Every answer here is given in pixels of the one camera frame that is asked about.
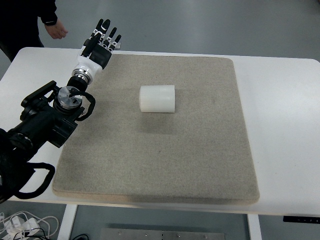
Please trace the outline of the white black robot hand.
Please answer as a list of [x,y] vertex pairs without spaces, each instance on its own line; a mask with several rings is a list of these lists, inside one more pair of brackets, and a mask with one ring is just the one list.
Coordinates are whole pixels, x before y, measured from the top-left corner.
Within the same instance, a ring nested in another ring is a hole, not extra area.
[[96,74],[100,73],[111,59],[112,52],[119,50],[121,47],[119,34],[114,41],[112,41],[117,28],[114,27],[108,37],[104,40],[107,30],[109,29],[111,21],[109,19],[100,19],[92,32],[91,36],[84,42],[83,47],[77,55],[77,64],[72,71],[71,76],[82,78],[87,84],[91,84]]

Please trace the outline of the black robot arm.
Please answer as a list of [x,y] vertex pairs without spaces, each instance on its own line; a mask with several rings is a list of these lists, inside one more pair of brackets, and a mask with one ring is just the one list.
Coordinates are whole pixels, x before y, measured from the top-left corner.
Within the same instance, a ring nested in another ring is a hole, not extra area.
[[50,81],[21,102],[20,124],[0,131],[0,201],[15,196],[22,200],[41,195],[50,185],[55,167],[30,160],[46,143],[60,148],[78,126],[93,112],[96,100],[86,92],[96,76],[108,64],[121,39],[111,21],[100,19],[85,40],[77,65],[64,87]]

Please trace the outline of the person's bare hand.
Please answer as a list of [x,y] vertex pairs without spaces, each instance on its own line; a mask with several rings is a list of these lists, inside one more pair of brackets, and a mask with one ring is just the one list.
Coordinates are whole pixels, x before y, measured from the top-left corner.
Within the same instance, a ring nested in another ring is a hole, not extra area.
[[59,19],[54,25],[45,25],[45,29],[52,39],[63,39],[68,34],[67,29]]

